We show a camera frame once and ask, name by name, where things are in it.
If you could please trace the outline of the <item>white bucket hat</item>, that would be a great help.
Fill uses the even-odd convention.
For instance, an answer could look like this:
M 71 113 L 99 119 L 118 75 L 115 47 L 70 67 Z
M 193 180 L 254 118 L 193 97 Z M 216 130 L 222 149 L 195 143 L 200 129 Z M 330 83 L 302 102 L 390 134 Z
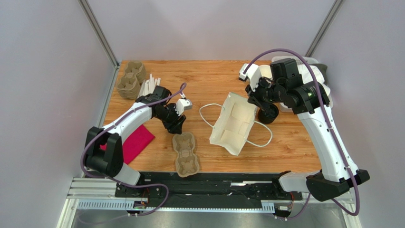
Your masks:
M 325 92 L 326 92 L 326 94 L 327 94 L 327 96 L 328 96 L 328 98 L 329 98 L 329 101 L 330 101 L 330 103 L 332 104 L 333 101 L 332 101 L 332 98 L 331 98 L 331 95 L 330 95 L 331 90 L 330 90 L 330 88 L 326 85 L 326 80 L 325 80 L 325 78 L 324 78 L 324 74 L 326 74 L 325 70 L 323 70 L 323 69 L 321 70 L 321 69 L 320 69 L 321 64 L 312 64 L 312 65 L 310 65 L 310 66 L 311 66 L 311 69 L 312 69 L 313 72 L 314 72 L 314 75 L 315 75 L 317 81 L 318 81 L 318 82 L 322 85 L 322 87 L 324 88 L 324 90 L 325 90 Z M 313 81 L 313 78 L 312 78 L 312 76 L 311 76 L 311 74 L 310 74 L 308 68 L 307 68 L 304 64 L 298 65 L 298 70 L 299 70 L 299 73 L 302 75 L 302 80 L 303 80 L 303 83 L 304 83 L 304 84 Z

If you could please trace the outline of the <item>single pulp cup carrier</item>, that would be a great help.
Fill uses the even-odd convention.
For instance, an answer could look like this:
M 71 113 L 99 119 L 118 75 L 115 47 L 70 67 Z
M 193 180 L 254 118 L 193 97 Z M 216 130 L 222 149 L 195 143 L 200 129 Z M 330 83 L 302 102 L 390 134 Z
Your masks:
M 186 178 L 195 175 L 200 170 L 198 157 L 194 150 L 195 137 L 191 132 L 175 134 L 172 138 L 173 149 L 177 154 L 175 166 L 178 176 Z

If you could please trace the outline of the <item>green white paper bag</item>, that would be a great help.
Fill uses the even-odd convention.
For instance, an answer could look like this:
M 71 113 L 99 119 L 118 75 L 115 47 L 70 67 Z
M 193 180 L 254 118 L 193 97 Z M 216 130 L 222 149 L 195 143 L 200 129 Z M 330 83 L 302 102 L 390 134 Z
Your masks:
M 202 109 L 216 105 L 221 107 L 220 115 L 214 125 L 211 125 L 202 115 Z M 238 156 L 245 143 L 256 147 L 267 146 L 273 138 L 273 132 L 265 124 L 255 120 L 257 106 L 248 103 L 248 99 L 230 92 L 223 104 L 206 104 L 199 109 L 200 117 L 212 128 L 209 137 L 210 144 L 225 148 L 231 155 Z M 263 145 L 248 140 L 254 124 L 260 124 L 270 132 L 270 138 Z

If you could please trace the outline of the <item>white paper straws bundle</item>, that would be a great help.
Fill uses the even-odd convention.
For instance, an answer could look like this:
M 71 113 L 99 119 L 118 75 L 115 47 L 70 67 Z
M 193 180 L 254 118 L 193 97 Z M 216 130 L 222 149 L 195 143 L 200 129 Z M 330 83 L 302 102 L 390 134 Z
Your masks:
M 147 78 L 142 84 L 141 88 L 138 94 L 138 98 L 144 95 L 148 95 L 154 91 L 154 89 L 159 86 L 161 83 L 161 78 L 159 77 L 154 77 L 153 74 L 149 75 L 149 78 Z

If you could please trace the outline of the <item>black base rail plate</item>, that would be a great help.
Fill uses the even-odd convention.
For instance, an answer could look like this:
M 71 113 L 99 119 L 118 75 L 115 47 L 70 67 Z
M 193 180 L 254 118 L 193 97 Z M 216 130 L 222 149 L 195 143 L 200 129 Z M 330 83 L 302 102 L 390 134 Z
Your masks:
M 181 178 L 176 172 L 141 173 L 139 185 L 133 189 L 112 183 L 114 197 L 142 198 L 155 207 L 165 208 L 260 209 L 263 200 L 289 205 L 303 200 L 302 193 L 282 192 L 274 185 L 278 173 L 214 173 L 202 172 Z

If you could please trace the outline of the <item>stack of pulp cup carriers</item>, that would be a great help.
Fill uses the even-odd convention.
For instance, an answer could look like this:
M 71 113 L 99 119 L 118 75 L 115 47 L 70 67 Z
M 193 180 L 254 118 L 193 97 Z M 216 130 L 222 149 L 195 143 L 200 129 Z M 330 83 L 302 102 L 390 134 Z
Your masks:
M 136 99 L 145 80 L 145 65 L 140 61 L 129 61 L 124 68 L 124 75 L 118 79 L 116 89 L 122 98 Z

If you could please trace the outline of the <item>dark green cloth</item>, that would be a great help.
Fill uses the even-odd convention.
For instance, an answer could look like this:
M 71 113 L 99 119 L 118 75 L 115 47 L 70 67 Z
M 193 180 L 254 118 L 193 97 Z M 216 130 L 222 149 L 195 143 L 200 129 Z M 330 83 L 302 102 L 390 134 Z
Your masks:
M 316 66 L 319 69 L 319 71 L 322 73 L 323 77 L 326 78 L 328 66 L 325 64 L 321 64 L 321 63 L 316 64 Z

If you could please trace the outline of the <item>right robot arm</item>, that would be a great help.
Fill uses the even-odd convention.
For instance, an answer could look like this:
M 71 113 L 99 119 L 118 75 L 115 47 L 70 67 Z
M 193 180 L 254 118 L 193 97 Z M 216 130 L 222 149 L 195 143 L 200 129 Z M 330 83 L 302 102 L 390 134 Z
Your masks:
M 370 179 L 348 154 L 333 122 L 328 90 L 323 83 L 305 76 L 303 64 L 285 58 L 270 64 L 270 76 L 258 65 L 245 64 L 239 78 L 248 81 L 248 102 L 259 108 L 258 120 L 272 123 L 283 104 L 298 117 L 307 130 L 321 163 L 315 173 L 282 174 L 277 183 L 283 191 L 310 193 L 318 201 L 332 200 Z

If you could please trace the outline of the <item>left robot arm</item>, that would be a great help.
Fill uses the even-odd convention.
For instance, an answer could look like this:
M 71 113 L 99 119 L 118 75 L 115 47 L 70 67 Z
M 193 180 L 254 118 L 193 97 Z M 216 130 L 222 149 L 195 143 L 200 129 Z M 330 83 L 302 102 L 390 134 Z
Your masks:
M 186 83 L 182 83 L 174 94 L 158 86 L 153 93 L 138 98 L 130 109 L 110 124 L 89 129 L 80 158 L 80 166 L 85 175 L 109 178 L 124 186 L 135 187 L 141 174 L 125 164 L 124 142 L 152 118 L 161 120 L 169 133 L 182 134 L 186 119 L 183 113 L 193 105 L 183 93 L 186 86 Z

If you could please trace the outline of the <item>red folded cloth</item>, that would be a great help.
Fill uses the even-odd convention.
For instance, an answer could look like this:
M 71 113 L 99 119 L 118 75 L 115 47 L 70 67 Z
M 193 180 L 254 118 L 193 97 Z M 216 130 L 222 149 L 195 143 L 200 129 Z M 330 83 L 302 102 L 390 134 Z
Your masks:
M 149 144 L 155 136 L 144 125 L 139 126 L 123 144 L 123 159 L 125 164 L 131 163 Z

